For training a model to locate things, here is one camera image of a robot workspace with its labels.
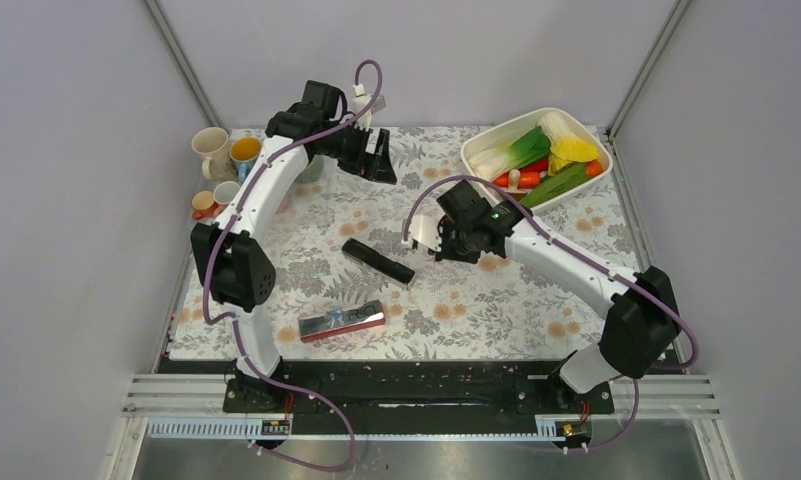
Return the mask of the green ceramic mug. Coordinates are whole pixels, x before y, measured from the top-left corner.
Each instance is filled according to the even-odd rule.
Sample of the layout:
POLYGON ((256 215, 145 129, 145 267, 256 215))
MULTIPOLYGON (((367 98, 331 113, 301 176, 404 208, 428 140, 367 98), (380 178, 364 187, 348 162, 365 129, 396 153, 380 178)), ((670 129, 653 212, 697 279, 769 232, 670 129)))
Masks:
POLYGON ((296 177, 297 184, 311 184, 317 182, 324 170, 324 157, 315 155, 306 168, 296 177))

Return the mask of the salmon pink printed mug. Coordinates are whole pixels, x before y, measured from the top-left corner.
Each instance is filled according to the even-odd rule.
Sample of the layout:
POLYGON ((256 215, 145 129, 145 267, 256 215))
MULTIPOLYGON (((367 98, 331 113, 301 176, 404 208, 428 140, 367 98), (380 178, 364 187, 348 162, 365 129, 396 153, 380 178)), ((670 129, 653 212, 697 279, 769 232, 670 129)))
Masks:
POLYGON ((213 200, 217 204, 213 217, 216 218, 235 200, 241 185, 237 181, 221 182, 213 191, 213 200))

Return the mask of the cream ceramic mug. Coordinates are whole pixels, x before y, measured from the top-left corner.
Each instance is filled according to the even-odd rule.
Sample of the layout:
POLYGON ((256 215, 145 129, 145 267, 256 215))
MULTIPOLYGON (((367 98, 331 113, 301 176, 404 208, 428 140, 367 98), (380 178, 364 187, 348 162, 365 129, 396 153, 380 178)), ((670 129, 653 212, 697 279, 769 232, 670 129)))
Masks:
POLYGON ((201 172, 208 181, 230 181, 236 178, 229 156, 229 133, 220 127, 208 127, 197 132, 191 148, 201 161, 201 172))

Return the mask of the small orange cup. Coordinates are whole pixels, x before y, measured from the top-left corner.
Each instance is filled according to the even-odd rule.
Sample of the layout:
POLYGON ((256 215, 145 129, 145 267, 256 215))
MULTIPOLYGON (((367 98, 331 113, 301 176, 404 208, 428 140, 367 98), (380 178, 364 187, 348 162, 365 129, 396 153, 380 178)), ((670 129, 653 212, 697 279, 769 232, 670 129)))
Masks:
POLYGON ((191 199, 191 218, 199 221, 205 218, 213 218, 219 204, 215 201, 214 193, 203 190, 196 193, 191 199))

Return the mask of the light pink mug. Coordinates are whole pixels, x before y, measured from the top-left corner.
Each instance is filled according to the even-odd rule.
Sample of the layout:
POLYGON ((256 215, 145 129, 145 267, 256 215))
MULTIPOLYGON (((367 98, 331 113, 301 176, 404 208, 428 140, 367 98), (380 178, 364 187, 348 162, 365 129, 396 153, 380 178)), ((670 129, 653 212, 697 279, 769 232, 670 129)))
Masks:
POLYGON ((282 198, 282 200, 280 201, 280 203, 279 203, 279 205, 278 205, 278 207, 276 209, 276 214, 282 214, 286 210, 288 210, 289 206, 290 206, 290 201, 291 201, 290 196, 289 195, 285 195, 282 198))

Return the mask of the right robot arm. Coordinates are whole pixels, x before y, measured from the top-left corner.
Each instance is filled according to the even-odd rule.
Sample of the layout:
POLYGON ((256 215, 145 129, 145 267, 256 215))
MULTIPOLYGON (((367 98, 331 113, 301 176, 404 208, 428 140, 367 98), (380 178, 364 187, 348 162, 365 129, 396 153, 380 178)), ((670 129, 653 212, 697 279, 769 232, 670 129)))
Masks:
POLYGON ((607 261, 547 226, 514 200, 483 198, 467 175, 441 194, 438 257, 473 263, 488 252, 539 271, 576 294, 604 321, 599 341, 570 354, 554 372, 551 402, 573 412, 595 386, 639 379, 681 331, 668 275, 607 261))

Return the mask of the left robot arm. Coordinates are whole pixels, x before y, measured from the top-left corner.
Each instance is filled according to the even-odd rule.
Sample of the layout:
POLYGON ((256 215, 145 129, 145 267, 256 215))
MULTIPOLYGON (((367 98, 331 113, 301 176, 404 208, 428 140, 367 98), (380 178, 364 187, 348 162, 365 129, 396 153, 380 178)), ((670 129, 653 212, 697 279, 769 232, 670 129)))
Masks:
POLYGON ((276 269, 262 241, 289 188, 318 156, 370 182, 394 184, 385 129, 370 127, 373 109, 384 99, 357 83, 354 97, 331 85, 308 81, 300 101, 268 122, 266 140, 235 198, 210 224, 197 224, 191 247, 207 324, 230 325, 238 351, 236 366, 252 377, 248 398, 264 411, 285 401, 286 385, 274 371, 282 357, 269 331, 265 306, 276 284, 276 269), (368 147, 375 134, 376 146, 368 147))

